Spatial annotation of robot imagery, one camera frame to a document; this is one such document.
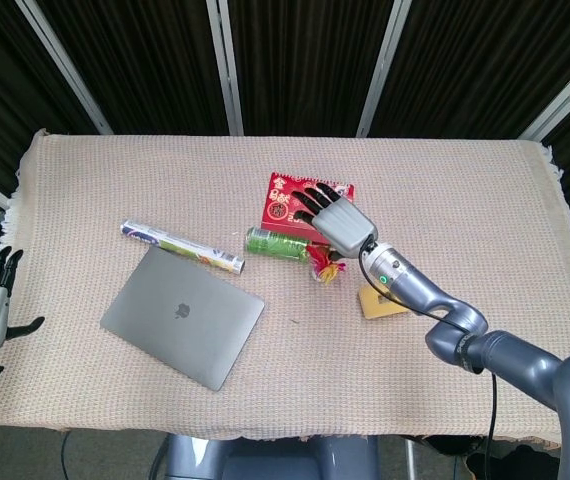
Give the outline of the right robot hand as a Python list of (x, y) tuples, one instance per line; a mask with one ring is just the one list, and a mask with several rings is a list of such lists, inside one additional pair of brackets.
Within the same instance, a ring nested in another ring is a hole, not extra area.
[(313, 227), (342, 258), (357, 259), (362, 248), (377, 241), (374, 223), (330, 185), (317, 182), (292, 196), (302, 205), (294, 218)]

